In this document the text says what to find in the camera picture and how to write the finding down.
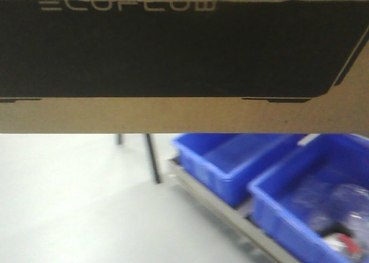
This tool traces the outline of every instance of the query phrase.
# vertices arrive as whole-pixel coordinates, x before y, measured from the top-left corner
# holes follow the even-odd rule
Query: blue plastic crate
[[[326,134],[294,151],[250,183],[254,197],[251,218],[302,262],[350,263],[307,225],[312,210],[321,205],[307,208],[293,202],[301,185],[312,179],[320,183],[314,192],[323,200],[331,189],[344,183],[369,189],[368,141]]]
[[[249,195],[246,184],[296,148],[304,134],[189,133],[173,140],[183,168],[230,206]]]

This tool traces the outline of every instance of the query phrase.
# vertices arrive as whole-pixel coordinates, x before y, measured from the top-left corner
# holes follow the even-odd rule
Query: cardboard box
[[[0,0],[0,132],[369,135],[368,1]]]

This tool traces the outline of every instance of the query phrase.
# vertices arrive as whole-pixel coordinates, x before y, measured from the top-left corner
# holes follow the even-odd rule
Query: black metal leg
[[[150,155],[151,166],[152,166],[152,170],[153,170],[153,174],[154,174],[154,179],[155,179],[155,182],[157,184],[159,184],[159,183],[161,183],[161,179],[160,179],[159,171],[158,171],[158,168],[157,168],[157,163],[156,163],[156,158],[155,158],[155,153],[154,153],[154,147],[153,147],[152,140],[151,140],[151,135],[150,134],[145,134],[145,138],[146,138],[146,143],[147,143],[148,149],[149,149],[149,155]]]
[[[122,134],[117,134],[116,135],[116,144],[117,145],[122,145],[123,144],[123,135]]]

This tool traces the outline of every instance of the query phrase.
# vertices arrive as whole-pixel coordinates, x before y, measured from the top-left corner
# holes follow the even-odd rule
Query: gray floor
[[[174,135],[155,135],[163,172]],[[0,262],[268,259],[166,179],[140,134],[0,135]]]

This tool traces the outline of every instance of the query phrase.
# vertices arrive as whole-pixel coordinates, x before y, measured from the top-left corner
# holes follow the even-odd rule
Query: ecoflow logo
[[[87,12],[89,10],[96,11],[124,11],[126,6],[141,6],[144,11],[148,12],[164,12],[167,10],[187,11],[193,10],[198,12],[214,11],[216,8],[215,1],[203,2],[136,2],[136,1],[56,1],[43,0],[38,1],[42,11],[62,11],[72,10],[78,12]]]

